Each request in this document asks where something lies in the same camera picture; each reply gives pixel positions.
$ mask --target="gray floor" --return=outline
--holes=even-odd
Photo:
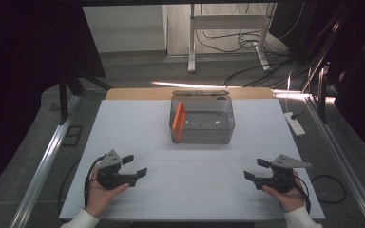
[[[102,58],[106,71],[103,81],[115,87],[155,87],[152,82],[169,82],[195,85],[223,86],[225,79],[238,71],[259,65],[254,55],[200,57],[196,74],[187,72],[187,62],[184,58],[170,58],[164,56],[127,58],[118,55],[106,55]],[[272,78],[256,86],[269,86],[274,82],[286,79],[291,70],[296,70],[296,64],[280,68]],[[254,81],[264,73],[260,68],[246,71],[230,82],[230,86],[243,86]],[[302,78],[292,81],[291,88],[296,90]],[[58,219],[58,194],[70,167],[81,157],[100,101],[106,92],[96,85],[83,81],[85,93],[78,104],[78,111],[72,126],[83,126],[81,139],[76,142],[75,137],[66,137],[51,168],[42,193],[32,211],[27,227],[59,227],[62,221]],[[284,98],[279,98],[284,108]],[[29,182],[43,157],[53,132],[60,120],[60,113],[55,108],[59,101],[58,88],[47,90],[42,96],[42,106],[29,130],[18,148],[15,156],[0,178],[0,227],[8,227],[19,206]],[[288,108],[299,113],[305,102],[289,99]],[[336,134],[337,140],[343,146],[346,157],[354,168],[358,178],[365,187],[365,144],[357,134],[341,118],[333,104],[327,103],[327,119],[329,126]],[[308,170],[310,177],[320,174],[330,174],[345,183],[336,163],[332,159],[325,141],[316,128],[310,112],[306,109],[298,117],[306,131],[302,138],[295,139],[301,157],[305,161],[313,162],[313,169]],[[71,172],[64,187],[61,199],[64,200],[74,173]],[[315,183],[317,195],[327,200],[340,198],[341,190],[332,182],[319,180]],[[365,227],[365,218],[358,204],[349,191],[345,201],[339,204],[321,203],[327,219],[320,221],[324,227]],[[98,227],[129,227],[130,223],[113,223],[101,221]],[[260,222],[256,227],[285,227],[283,221]]]

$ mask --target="metal rail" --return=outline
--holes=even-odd
[[[56,154],[59,150],[61,142],[67,134],[67,129],[73,119],[74,112],[77,104],[79,103],[79,96],[72,96],[68,105],[68,116],[64,124],[58,125],[54,135],[48,145],[46,153],[41,159],[40,164],[31,180],[26,194],[23,196],[16,213],[14,214],[13,220],[10,227],[25,227],[29,220],[32,209],[38,199],[38,196],[43,189],[44,183],[46,182],[49,170],[55,160]]]
[[[349,188],[354,194],[355,199],[359,204],[362,213],[365,216],[365,188],[359,181],[351,165],[348,163],[340,145],[336,141],[334,134],[331,132],[330,127],[328,126],[328,124],[324,124],[322,120],[319,118],[317,114],[316,99],[315,98],[313,99],[309,98],[309,99],[311,99],[311,101],[309,101],[310,105],[308,105],[307,108],[309,109],[314,121],[316,122],[317,127],[322,137],[324,138],[324,141],[327,143],[336,161],[337,166],[339,167],[344,179],[348,183]]]

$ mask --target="metal bar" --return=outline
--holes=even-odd
[[[317,71],[321,67],[323,61],[325,60],[325,57],[330,50],[331,46],[333,45],[334,41],[336,40],[340,30],[345,25],[345,22],[347,21],[349,15],[351,14],[353,8],[355,7],[357,1],[354,1],[354,3],[351,6],[348,6],[347,3],[344,1],[340,2],[340,5],[337,9],[339,12],[338,17],[336,18],[336,22],[334,23],[331,32],[329,33],[327,39],[325,40],[323,46],[319,50],[317,57],[315,58],[316,64],[313,65],[312,73],[311,73],[311,79],[308,80],[308,82],[304,85],[304,87],[301,89],[301,91],[304,93],[306,91],[307,86],[314,81],[314,77],[317,76]]]
[[[262,29],[265,15],[198,15],[195,29]]]
[[[41,159],[41,162],[34,174],[34,177],[31,180],[29,188],[26,191],[26,194],[23,196],[23,199],[20,202],[16,213],[14,214],[10,227],[17,228],[26,226],[31,211],[34,208],[35,202],[37,201],[38,196],[43,189],[44,183],[46,182],[49,170],[55,160],[62,139],[67,134],[67,129],[69,128],[69,125],[73,119],[74,111],[79,100],[80,97],[78,96],[72,96],[72,98],[70,99],[68,107],[69,115],[67,116],[67,120],[64,122],[64,124],[59,125],[55,130],[55,133],[52,136],[51,141],[49,142],[46,153],[44,154],[43,159]]]
[[[318,117],[317,114],[317,104],[316,100],[313,99],[310,102],[310,105],[307,106],[308,110],[312,114],[312,117],[317,124],[317,127],[324,138],[325,142],[327,143],[337,166],[339,167],[344,179],[349,185],[352,193],[355,196],[355,199],[364,214],[365,217],[365,188],[357,178],[354,170],[352,169],[351,165],[348,163],[346,157],[344,156],[344,152],[342,151],[341,147],[336,141],[334,134],[331,132],[329,126],[324,124],[321,119]]]
[[[195,73],[195,5],[191,4],[191,16],[189,18],[190,29],[189,29],[189,50],[188,50],[188,72]]]
[[[67,120],[67,81],[65,79],[65,74],[61,73],[59,81],[59,100],[61,104],[61,121],[59,125],[64,124]]]
[[[97,85],[98,87],[104,89],[105,91],[109,91],[111,88],[113,88],[111,85],[108,85],[107,83],[104,83],[103,81],[99,80],[96,77],[93,77],[92,75],[83,72],[81,69],[79,68],[74,68],[73,69],[76,73],[80,74],[82,77],[84,77],[85,79],[89,80],[91,83]]]
[[[259,61],[263,66],[263,71],[270,71],[272,68],[269,66],[268,61],[266,60],[265,54],[263,53],[263,43],[265,42],[266,34],[268,33],[269,27],[272,21],[272,14],[274,13],[276,3],[271,3],[266,11],[266,17],[263,22],[262,33],[260,34],[259,41],[255,47],[256,53],[259,57]]]
[[[317,114],[324,124],[327,124],[327,118],[325,118],[325,98],[327,96],[327,80],[326,80],[327,73],[328,73],[328,66],[325,66],[321,70],[321,72],[319,72],[319,80],[318,80]]]

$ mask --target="white sleeve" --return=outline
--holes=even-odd
[[[99,223],[99,219],[91,216],[83,208],[70,223],[65,223],[61,228],[93,228]]]
[[[283,213],[286,219],[287,228],[322,228],[321,224],[316,224],[307,213],[306,208],[300,207],[290,213]]]

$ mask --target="wrist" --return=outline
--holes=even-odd
[[[294,212],[301,207],[304,207],[304,203],[282,205],[282,209],[283,209],[284,213]]]
[[[95,218],[98,218],[102,214],[101,210],[95,209],[95,208],[90,207],[90,206],[87,206],[85,208],[85,211],[88,212],[91,216],[93,216]]]
[[[287,227],[312,227],[316,225],[304,206],[290,213],[283,213]]]

